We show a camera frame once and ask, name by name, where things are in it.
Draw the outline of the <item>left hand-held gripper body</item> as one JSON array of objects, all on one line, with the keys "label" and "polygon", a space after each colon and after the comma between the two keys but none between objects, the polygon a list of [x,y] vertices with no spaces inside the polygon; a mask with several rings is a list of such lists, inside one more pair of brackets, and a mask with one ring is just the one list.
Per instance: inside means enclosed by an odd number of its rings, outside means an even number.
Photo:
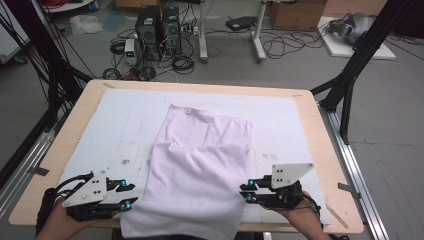
[{"label": "left hand-held gripper body", "polygon": [[90,220],[111,219],[117,214],[129,210],[120,209],[120,201],[106,203],[105,200],[112,197],[116,192],[118,180],[111,180],[104,170],[93,175],[84,183],[76,186],[70,195],[66,197],[62,206],[67,215],[78,222]]}]

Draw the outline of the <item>pale purple printed towel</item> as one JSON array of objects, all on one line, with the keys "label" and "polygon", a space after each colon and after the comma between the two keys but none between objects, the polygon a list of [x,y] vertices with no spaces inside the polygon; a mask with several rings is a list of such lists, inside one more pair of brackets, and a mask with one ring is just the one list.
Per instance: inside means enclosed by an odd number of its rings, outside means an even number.
[{"label": "pale purple printed towel", "polygon": [[169,107],[150,155],[146,190],[121,217],[126,239],[188,235],[233,240],[245,201],[253,124]]}]

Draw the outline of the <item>person's left hand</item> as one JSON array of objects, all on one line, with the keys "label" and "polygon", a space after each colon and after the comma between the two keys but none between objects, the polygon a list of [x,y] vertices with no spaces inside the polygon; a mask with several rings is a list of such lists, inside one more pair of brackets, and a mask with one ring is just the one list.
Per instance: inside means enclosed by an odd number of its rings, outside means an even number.
[{"label": "person's left hand", "polygon": [[67,215],[66,209],[62,206],[63,198],[58,198],[54,207],[40,232],[63,232],[75,236],[83,229],[97,223],[97,220],[78,222]]}]

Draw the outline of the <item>person's right hand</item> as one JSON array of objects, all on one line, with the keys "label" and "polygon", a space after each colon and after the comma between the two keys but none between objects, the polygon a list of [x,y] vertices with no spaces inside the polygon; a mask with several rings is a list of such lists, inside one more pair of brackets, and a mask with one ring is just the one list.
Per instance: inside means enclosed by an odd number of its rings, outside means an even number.
[{"label": "person's right hand", "polygon": [[321,222],[309,202],[310,195],[308,192],[305,192],[305,195],[306,197],[295,209],[280,209],[278,213],[301,233],[320,231],[322,229]]}]

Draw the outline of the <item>thin wooden strip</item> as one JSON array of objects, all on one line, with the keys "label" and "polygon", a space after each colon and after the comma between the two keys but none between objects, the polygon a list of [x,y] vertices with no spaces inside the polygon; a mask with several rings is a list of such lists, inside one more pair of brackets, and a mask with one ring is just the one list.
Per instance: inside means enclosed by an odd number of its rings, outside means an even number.
[{"label": "thin wooden strip", "polygon": [[329,213],[345,228],[348,229],[348,224],[341,218],[341,216],[328,204],[326,204],[327,210]]}]

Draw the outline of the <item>white foam grid mat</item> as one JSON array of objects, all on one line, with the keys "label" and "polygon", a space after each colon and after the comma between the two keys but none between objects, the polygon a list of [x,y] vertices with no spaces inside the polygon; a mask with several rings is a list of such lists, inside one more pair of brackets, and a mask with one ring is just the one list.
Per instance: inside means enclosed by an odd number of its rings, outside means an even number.
[{"label": "white foam grid mat", "polygon": [[[108,89],[65,165],[60,178],[63,184],[61,193],[69,196],[91,174],[104,170],[111,180],[125,179],[128,184],[135,185],[131,191],[112,193],[106,203],[132,197],[141,200],[147,186],[152,148],[172,105],[239,118],[253,124],[248,175],[242,184],[249,179],[270,175],[274,164],[314,165],[299,109],[292,98]],[[300,183],[320,208],[326,206],[315,166],[300,179]],[[274,213],[245,200],[248,194],[271,194],[269,189],[242,191],[240,186],[239,194],[245,201],[241,222],[277,221]]]}]

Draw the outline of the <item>white floor board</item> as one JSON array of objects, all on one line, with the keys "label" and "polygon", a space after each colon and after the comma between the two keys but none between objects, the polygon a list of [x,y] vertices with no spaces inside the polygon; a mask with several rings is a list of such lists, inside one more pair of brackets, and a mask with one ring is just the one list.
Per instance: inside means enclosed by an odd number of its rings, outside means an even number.
[{"label": "white floor board", "polygon": [[[337,34],[327,32],[327,26],[333,17],[322,17],[318,23],[317,32],[321,35],[324,45],[332,57],[350,58],[353,53],[353,47]],[[373,55],[375,60],[395,60],[395,54],[385,45],[382,44]]]}]

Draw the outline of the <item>flat black device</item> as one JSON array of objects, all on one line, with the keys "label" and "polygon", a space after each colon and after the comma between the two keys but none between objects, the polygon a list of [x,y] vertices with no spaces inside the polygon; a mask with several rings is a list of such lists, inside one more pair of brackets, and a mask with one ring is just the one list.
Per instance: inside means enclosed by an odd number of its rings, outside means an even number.
[{"label": "flat black device", "polygon": [[253,16],[243,16],[234,19],[230,19],[226,22],[226,26],[232,31],[240,31],[243,29],[249,29],[256,25],[257,18]]}]

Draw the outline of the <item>large black computer tower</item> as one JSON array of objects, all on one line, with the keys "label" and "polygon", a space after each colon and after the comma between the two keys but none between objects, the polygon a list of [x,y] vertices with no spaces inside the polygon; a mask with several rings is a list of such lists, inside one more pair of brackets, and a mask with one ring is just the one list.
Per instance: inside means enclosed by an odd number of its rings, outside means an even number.
[{"label": "large black computer tower", "polygon": [[159,6],[143,5],[135,24],[142,55],[147,60],[159,61],[159,44],[163,40],[163,30]]}]

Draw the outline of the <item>brown cardboard box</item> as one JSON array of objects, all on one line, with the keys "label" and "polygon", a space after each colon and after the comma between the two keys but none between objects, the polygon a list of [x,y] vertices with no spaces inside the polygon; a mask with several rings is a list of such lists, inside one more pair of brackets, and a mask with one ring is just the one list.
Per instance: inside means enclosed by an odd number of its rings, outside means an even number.
[{"label": "brown cardboard box", "polygon": [[273,29],[315,31],[328,0],[293,0],[272,2],[269,19]]}]

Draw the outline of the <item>grey headset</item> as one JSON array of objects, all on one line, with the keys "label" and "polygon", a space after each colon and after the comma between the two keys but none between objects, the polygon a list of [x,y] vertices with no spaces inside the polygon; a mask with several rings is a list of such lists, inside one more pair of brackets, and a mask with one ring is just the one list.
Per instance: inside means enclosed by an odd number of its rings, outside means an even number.
[{"label": "grey headset", "polygon": [[374,19],[364,13],[347,13],[340,19],[332,20],[328,25],[327,32],[336,33],[349,45],[355,45],[373,23]]}]

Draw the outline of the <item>slim black computer tower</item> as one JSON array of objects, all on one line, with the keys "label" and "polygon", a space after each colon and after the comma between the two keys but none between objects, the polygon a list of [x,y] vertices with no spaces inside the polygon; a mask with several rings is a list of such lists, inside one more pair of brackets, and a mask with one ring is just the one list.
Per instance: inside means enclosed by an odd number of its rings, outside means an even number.
[{"label": "slim black computer tower", "polygon": [[182,47],[179,8],[173,6],[164,8],[162,12],[162,24],[164,30],[164,43],[162,46],[165,48],[165,53],[169,55],[180,55],[182,53]]}]

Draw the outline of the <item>clear plastic bag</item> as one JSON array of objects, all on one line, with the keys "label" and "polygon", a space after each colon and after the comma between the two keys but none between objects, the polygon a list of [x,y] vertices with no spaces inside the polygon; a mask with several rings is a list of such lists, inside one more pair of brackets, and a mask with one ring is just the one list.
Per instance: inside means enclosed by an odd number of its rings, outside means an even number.
[{"label": "clear plastic bag", "polygon": [[70,18],[71,30],[74,35],[95,34],[103,31],[103,25],[96,16],[77,15]]}]

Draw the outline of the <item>aluminium rail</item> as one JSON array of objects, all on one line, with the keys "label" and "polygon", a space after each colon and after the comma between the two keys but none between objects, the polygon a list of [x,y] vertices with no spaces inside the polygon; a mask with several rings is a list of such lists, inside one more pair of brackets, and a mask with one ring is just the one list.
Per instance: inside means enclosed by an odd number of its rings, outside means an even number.
[{"label": "aluminium rail", "polygon": [[336,152],[340,155],[342,169],[348,177],[350,192],[359,204],[363,225],[373,240],[390,240],[371,193],[363,177],[353,148],[346,143],[339,133],[341,121],[336,113],[319,107],[319,112],[327,126],[327,131],[334,140]]},{"label": "aluminium rail", "polygon": [[67,111],[60,110],[57,120],[50,123],[45,113],[0,170],[0,220],[22,194],[34,175],[32,169],[39,167],[68,115]]}]

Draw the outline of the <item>black metal frame post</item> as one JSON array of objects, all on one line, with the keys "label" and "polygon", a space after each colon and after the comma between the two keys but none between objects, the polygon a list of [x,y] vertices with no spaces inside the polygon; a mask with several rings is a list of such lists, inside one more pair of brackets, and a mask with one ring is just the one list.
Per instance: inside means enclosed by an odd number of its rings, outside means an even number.
[{"label": "black metal frame post", "polygon": [[60,53],[31,0],[0,0],[0,6],[8,7],[42,59],[38,62],[31,56],[12,24],[0,14],[0,24],[24,50],[39,79],[48,85],[45,119],[46,127],[52,128],[58,122],[61,106],[66,103],[74,105],[83,91],[80,82],[88,83],[92,77],[73,67]]},{"label": "black metal frame post", "polygon": [[335,113],[338,104],[343,102],[339,135],[346,145],[349,145],[348,130],[355,82],[413,1],[387,0],[343,70],[335,78],[311,90],[313,95],[329,91],[319,102],[327,112]]}]

